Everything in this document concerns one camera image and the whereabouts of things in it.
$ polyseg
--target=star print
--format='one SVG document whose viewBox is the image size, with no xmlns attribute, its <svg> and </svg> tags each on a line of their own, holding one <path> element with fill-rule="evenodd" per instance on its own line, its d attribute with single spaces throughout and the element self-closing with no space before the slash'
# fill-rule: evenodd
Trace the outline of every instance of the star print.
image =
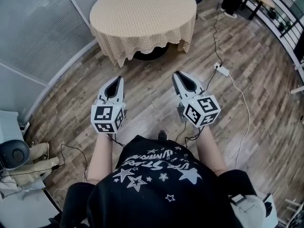
<svg viewBox="0 0 304 228">
<path fill-rule="evenodd" d="M 169 179 L 169 178 L 167 177 L 167 173 L 165 173 L 165 174 L 161 173 L 160 179 L 161 179 L 162 181 L 165 181 L 166 179 Z"/>
<path fill-rule="evenodd" d="M 169 202 L 175 201 L 174 195 L 169 195 L 169 194 L 167 194 L 167 197 L 165 197 L 165 199 L 167 199 Z"/>
<path fill-rule="evenodd" d="M 158 150 L 155 150 L 155 149 L 152 149 L 152 150 L 148 150 L 148 154 L 150 154 L 150 153 L 153 153 L 153 154 L 155 154 L 155 151 L 158 151 Z"/>
<path fill-rule="evenodd" d="M 201 176 L 198 174 L 198 171 L 195 168 L 192 168 L 190 170 L 178 169 L 178 171 L 180 171 L 183 174 L 179 180 L 188 179 L 192 184 L 196 184 L 197 179 L 201 178 Z"/>
<path fill-rule="evenodd" d="M 134 173 L 130 172 L 130 170 L 132 169 L 128 169 L 125 171 L 123 168 L 121 168 L 120 173 L 116 174 L 113 177 L 120 177 L 120 182 L 123 182 L 127 175 L 134 175 Z"/>
<path fill-rule="evenodd" d="M 147 184 L 145 181 L 142 180 L 142 176 L 139 176 L 139 177 L 128 177 L 130 179 L 130 183 L 129 185 L 127 186 L 127 188 L 130 188 L 130 187 L 134 187 L 136 191 L 139 192 L 140 188 L 141 188 L 141 185 L 144 185 L 144 184 Z"/>
</svg>

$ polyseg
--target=round table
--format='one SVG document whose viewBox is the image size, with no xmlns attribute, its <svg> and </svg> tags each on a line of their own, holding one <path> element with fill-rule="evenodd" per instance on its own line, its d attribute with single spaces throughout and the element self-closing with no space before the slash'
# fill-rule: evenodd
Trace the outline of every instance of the round table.
<svg viewBox="0 0 304 228">
<path fill-rule="evenodd" d="M 98 0 L 90 22 L 103 53 L 122 67 L 137 51 L 148 54 L 168 42 L 187 52 L 195 17 L 195 0 Z"/>
</svg>

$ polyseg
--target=black t-shirt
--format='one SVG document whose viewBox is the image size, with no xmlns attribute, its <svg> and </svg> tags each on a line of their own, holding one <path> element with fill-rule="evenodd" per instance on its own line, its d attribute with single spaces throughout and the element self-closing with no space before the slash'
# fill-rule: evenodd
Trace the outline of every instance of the black t-shirt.
<svg viewBox="0 0 304 228">
<path fill-rule="evenodd" d="M 228 195 L 256 195 L 245 172 L 217 177 L 184 146 L 136 136 L 96 186 L 73 184 L 61 227 L 241 227 Z"/>
</svg>

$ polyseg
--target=power strip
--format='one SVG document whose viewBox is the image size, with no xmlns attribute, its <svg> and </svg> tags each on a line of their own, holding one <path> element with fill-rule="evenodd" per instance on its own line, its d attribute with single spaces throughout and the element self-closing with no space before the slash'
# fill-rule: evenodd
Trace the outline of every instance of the power strip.
<svg viewBox="0 0 304 228">
<path fill-rule="evenodd" d="M 219 71 L 222 75 L 224 75 L 225 77 L 228 77 L 229 75 L 229 70 L 224 68 L 223 66 L 220 66 L 219 63 L 215 63 L 214 64 L 214 69 Z"/>
</svg>

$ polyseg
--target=checkered tablecloth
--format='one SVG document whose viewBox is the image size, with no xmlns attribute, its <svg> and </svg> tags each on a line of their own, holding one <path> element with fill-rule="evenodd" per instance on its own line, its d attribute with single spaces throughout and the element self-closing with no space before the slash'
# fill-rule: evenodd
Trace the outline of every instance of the checkered tablecloth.
<svg viewBox="0 0 304 228">
<path fill-rule="evenodd" d="M 98 0 L 90 22 L 103 53 L 122 67 L 136 51 L 148 54 L 168 42 L 187 52 L 195 16 L 195 0 Z"/>
</svg>

